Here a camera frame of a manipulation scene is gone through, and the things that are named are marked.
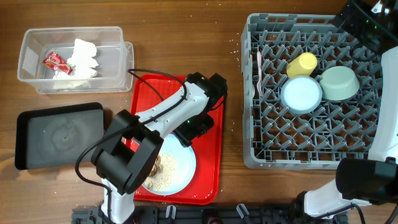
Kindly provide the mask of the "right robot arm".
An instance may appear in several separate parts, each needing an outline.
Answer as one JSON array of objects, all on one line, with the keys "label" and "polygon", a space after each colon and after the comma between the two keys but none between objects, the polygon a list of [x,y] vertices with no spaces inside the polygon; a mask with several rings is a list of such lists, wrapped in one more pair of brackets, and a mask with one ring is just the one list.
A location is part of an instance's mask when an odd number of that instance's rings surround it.
[{"label": "right robot arm", "polygon": [[297,196],[289,213],[292,220],[329,220],[352,208],[397,203],[397,1],[381,1],[376,14],[366,4],[350,1],[334,25],[365,46],[376,46],[381,56],[376,133],[366,159],[342,159],[334,180]]}]

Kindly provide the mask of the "mint green bowl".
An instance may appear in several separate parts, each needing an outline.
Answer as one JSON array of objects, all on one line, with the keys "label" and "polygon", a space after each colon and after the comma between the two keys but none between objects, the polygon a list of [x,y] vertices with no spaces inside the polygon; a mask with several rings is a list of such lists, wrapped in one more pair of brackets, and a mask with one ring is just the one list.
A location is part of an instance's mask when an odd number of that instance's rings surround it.
[{"label": "mint green bowl", "polygon": [[355,72],[344,66],[331,67],[321,74],[319,84],[326,100],[341,101],[354,96],[360,87]]}]

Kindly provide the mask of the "yellow plastic cup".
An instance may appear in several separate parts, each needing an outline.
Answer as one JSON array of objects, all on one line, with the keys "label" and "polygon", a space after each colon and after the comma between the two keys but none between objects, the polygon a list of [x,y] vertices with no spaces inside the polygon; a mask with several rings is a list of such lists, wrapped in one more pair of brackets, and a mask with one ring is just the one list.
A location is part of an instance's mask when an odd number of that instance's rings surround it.
[{"label": "yellow plastic cup", "polygon": [[300,75],[310,76],[317,65],[316,56],[310,52],[305,52],[288,64],[286,72],[289,78]]}]

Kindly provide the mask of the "red candy wrapper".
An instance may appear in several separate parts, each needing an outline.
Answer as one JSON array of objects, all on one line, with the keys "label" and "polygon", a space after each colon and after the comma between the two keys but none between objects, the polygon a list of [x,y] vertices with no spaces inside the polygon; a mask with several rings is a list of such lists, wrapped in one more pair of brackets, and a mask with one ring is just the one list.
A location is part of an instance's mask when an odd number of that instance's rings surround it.
[{"label": "red candy wrapper", "polygon": [[44,59],[43,64],[56,72],[64,72],[67,75],[73,71],[72,66],[55,52],[50,52]]}]

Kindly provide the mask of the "white napkin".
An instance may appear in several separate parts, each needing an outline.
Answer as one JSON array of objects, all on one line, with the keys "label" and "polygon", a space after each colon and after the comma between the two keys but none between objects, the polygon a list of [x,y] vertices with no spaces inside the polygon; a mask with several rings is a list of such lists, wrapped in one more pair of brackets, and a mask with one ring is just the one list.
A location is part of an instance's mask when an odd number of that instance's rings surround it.
[{"label": "white napkin", "polygon": [[95,44],[75,39],[72,56],[67,59],[67,63],[72,66],[73,71],[69,75],[64,72],[55,72],[53,79],[56,82],[53,87],[55,89],[72,89],[88,86],[87,79],[94,78],[98,74],[95,70],[99,66],[95,60],[96,54]]}]

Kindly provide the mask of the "large light blue plate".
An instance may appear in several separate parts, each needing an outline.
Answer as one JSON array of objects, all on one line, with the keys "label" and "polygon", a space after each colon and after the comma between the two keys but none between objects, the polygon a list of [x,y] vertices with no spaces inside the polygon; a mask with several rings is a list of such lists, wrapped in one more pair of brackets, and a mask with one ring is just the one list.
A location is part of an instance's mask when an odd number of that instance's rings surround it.
[{"label": "large light blue plate", "polygon": [[197,166],[195,153],[192,147],[183,147],[180,141],[173,134],[169,134],[164,139],[159,155],[165,153],[174,155],[178,161],[177,174],[170,188],[166,191],[159,192],[149,190],[144,183],[142,184],[142,186],[150,193],[160,196],[176,194],[183,190],[193,179]]}]

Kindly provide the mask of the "rice and food scraps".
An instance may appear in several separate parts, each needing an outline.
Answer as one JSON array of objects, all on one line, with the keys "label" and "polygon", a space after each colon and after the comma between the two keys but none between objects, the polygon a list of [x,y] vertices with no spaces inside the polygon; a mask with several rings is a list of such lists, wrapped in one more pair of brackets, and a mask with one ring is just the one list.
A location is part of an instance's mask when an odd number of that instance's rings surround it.
[{"label": "rice and food scraps", "polygon": [[177,174],[177,168],[178,161],[174,155],[168,153],[158,155],[144,185],[149,190],[159,192],[168,190]]}]

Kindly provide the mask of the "small light blue saucer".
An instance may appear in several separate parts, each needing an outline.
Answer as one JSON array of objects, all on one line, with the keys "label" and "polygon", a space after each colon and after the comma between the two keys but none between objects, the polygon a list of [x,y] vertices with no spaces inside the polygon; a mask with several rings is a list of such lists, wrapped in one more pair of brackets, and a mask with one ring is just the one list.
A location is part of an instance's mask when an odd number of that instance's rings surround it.
[{"label": "small light blue saucer", "polygon": [[308,76],[289,79],[280,91],[281,103],[295,114],[306,114],[315,110],[322,100],[320,84]]}]

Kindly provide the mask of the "white plastic fork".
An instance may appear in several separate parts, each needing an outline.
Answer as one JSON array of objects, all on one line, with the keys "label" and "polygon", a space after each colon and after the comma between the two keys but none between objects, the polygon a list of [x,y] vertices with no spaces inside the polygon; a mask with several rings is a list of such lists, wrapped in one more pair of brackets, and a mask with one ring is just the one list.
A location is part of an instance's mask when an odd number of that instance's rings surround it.
[{"label": "white plastic fork", "polygon": [[256,52],[256,61],[257,61],[257,73],[258,73],[258,81],[256,87],[259,96],[263,97],[264,93],[262,91],[262,54],[260,51]]}]

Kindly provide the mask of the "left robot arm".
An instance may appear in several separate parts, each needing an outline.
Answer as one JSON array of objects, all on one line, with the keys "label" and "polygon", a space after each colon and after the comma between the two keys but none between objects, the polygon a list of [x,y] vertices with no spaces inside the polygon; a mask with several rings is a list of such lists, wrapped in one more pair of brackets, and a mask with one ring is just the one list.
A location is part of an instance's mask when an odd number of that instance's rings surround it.
[{"label": "left robot arm", "polygon": [[134,209],[126,203],[132,202],[134,192],[149,176],[167,135],[173,134],[187,147],[213,127],[209,112],[226,98],[226,79],[217,73],[207,78],[196,72],[180,84],[173,95],[148,110],[120,111],[104,136],[90,146],[99,186],[105,189],[105,223],[124,223],[131,217]]}]

